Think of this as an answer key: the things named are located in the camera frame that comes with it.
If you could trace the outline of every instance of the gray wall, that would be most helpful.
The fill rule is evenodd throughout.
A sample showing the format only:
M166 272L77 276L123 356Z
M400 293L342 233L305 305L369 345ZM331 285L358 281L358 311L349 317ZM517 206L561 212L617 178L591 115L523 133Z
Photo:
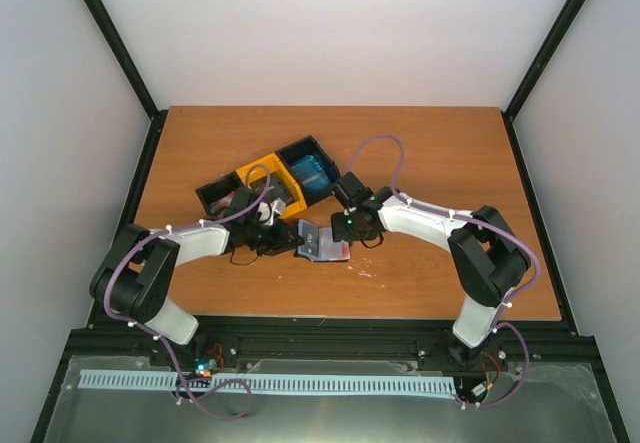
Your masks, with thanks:
M588 0L516 121L580 331L632 441L640 360L640 5Z
M81 0L0 0L0 440L28 441L146 117Z
M104 0L158 104L505 105L564 0Z

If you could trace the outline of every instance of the purple cable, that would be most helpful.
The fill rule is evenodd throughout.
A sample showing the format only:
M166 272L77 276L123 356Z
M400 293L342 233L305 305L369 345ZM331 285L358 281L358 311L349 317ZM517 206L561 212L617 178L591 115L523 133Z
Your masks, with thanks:
M358 157L358 155L360 154L360 152L362 151L362 149L367 146L369 143L371 143L374 140L379 140L379 139L383 139L383 138L389 138L393 141L396 142L396 144L398 145L398 148L400 150L400 158L398 160L398 164L396 166L395 171L393 172L393 176L391 177L391 192L393 193L393 195L398 198L400 201L402 201L403 203L406 203L407 205L409 205L412 208L416 208L418 210L421 211L425 211L427 213L431 213L437 216L443 216L446 218L449 218L449 212L447 210L442 210L440 208L437 207L433 207L431 205L429 205L428 203L424 203L421 201L415 201L413 199L411 199L411 202L409 202L404 196L402 196L400 193L398 193L398 190L396 189L396 183L398 181L398 176L400 175L400 170L402 170L402 166L404 165L404 145L402 144L402 141L400 140L400 138L398 138L395 135L389 134L389 133L382 133L379 135L375 135L372 136L371 138L367 138L365 141L363 141L360 146L358 146L358 148L356 149L356 151L353 153L353 156L351 157L351 161L349 162L349 167L347 169L347 171L351 171L351 169L353 168L353 165L356 161L356 158ZM465 223L472 223L474 225L477 225L481 228L484 228L486 230L492 231L494 233L496 233L497 235L502 236L503 238L506 238L507 240L511 241L513 244L515 244L516 246L520 247L522 249L522 251L524 251L527 256L529 256L529 258L531 259L531 262L533 263L533 267L534 267L534 274L531 277L531 279L529 281L527 281L524 285L522 285L520 288L512 291L508 296L506 296L504 298L504 300L502 301L502 303L508 303L509 301L511 301L513 298L515 298L516 296L518 296L519 294L521 294L522 292L526 291L527 289L531 288L531 286L533 286L538 279L540 278L540 274L542 273L542 270L540 268L540 260L538 260L538 257L536 256L536 254L533 252L533 250L531 250L531 248L529 248L524 242L522 242L521 240L519 240L518 238L516 238L514 235L512 235L511 233L508 233L506 231L504 231L501 228L498 228L497 226L494 226L490 223L485 223L482 220L478 220L476 218L472 218L470 216L466 216L466 215L460 215L455 213L453 215L453 219L454 220L458 220L458 221L464 221ZM502 311L504 309L504 306L498 311L498 313L496 314L496 318L493 321L493 324L495 324L500 315L502 314Z
M509 328L511 331L513 331L513 333L516 335L516 337L520 341L520 344L522 345L522 350L524 351L524 369L522 370L522 375L520 376L520 380L518 380L518 383L516 383L516 386L513 388L513 390L511 390L509 393L504 395L502 398L498 398L496 401L492 401L491 403L481 403L480 406L478 406L477 408L494 408L498 405L501 405L505 401L513 398L516 395L516 393L518 393L522 389L522 385L524 385L524 380L527 378L527 373L529 373L529 364L530 364L529 349L527 348L527 344L525 343L524 338L522 337L522 334L520 334L518 329L508 321L503 321L502 323L498 323L495 327L495 330L497 331L500 328ZM466 401L463 401L458 395L455 395L454 399L463 406L470 404L470 403L467 403Z
M260 204L260 202L264 199L264 197L266 196L267 192L269 191L269 184L271 183L271 172L269 171L269 168L267 168L265 165L263 165L261 163L253 165L249 169L249 171L247 173L247 176L245 178L245 185L246 186L249 186L248 185L249 176L251 175L251 173L256 168L262 168L267 174L267 180L266 180L264 188L262 189L262 192L260 193L258 198L253 203L251 203L249 206L244 208L243 210L240 210L239 212L234 213L234 214L232 214L230 216L227 216L225 218L221 218L219 220L215 220L214 222L210 222L210 223L205 222L205 223L203 223L204 226L211 227L211 226L220 225L222 223L227 223L229 221L232 221L232 220L244 215L245 213L248 213L249 211L251 211L252 209L254 209L256 206L258 206ZM148 334L150 334L150 335L152 335L154 337L158 337L158 339L162 342L162 344L167 349L167 353L169 353L169 357L171 358L171 361L173 362L173 366L175 367L175 370L178 373L178 378L180 379L181 385L185 387L185 391L186 391L187 395L189 395L189 398L194 402L194 404L198 407L198 409L200 411L202 411L203 413L205 413L206 415L208 415L208 416L210 416L212 418L215 418L217 420L231 421L231 420L236 420L238 418L242 418L251 409L251 404L252 404L252 401L253 401L253 394L251 393L251 389L249 388L249 385L247 385L243 380L240 380L240 379L227 380L227 381L221 383L220 385L212 388L211 390L207 391L207 393L205 393L203 395L200 395L199 397L195 397L193 395L193 393L191 392L191 390L189 389L187 380L182 375L182 370L180 368L180 364L178 363L178 358L176 357L176 354L173 351L173 348L171 348L171 344L169 343L169 341L164 336L157 334L155 331L153 331L148 326L146 326L146 325L144 325L142 323L139 323L137 321L134 321L131 318L127 318L125 316L122 316L122 315L119 315L117 313L114 313L113 310L111 309L111 294L113 293L113 287L115 286L116 281L120 277L120 274L129 265L129 262L131 262L131 260L136 255L136 253L138 253L142 248L144 248L144 246L147 243L149 243L150 241L152 241L152 240L154 240L156 238L168 235L169 233L172 233L172 232L180 233L180 232L183 232L183 231L190 231L190 230L198 229L198 228L201 228L201 227L202 227L202 225L200 223L184 225L184 226L180 226L180 227L177 227L177 228L172 228L171 231L169 231L169 230L161 230L161 231L158 231L156 233L152 233L149 236L147 236L146 238L143 238L142 240L140 240L133 248L131 248L131 250L129 250L129 252L125 255L125 257L118 264L118 266L116 266L116 269L114 270L113 274L111 275L111 278L109 279L109 282L107 283L107 287L106 287L105 292L104 292L104 305L103 306L104 306L105 313L110 318L113 318L114 320L133 322L135 326L137 326L138 328L140 328L144 332L146 332L146 333L148 333ZM199 398L203 398L205 396L209 396L212 393L214 393L215 391L217 391L219 388L221 388L223 386L226 386L226 385L230 385L232 383L238 383L240 386L244 387L247 390L247 395L249 397L249 401L247 402L246 408L244 410L242 410L242 412L240 412L239 414L234 415L234 416L216 415L214 413L209 412L200 403L198 403L197 400Z

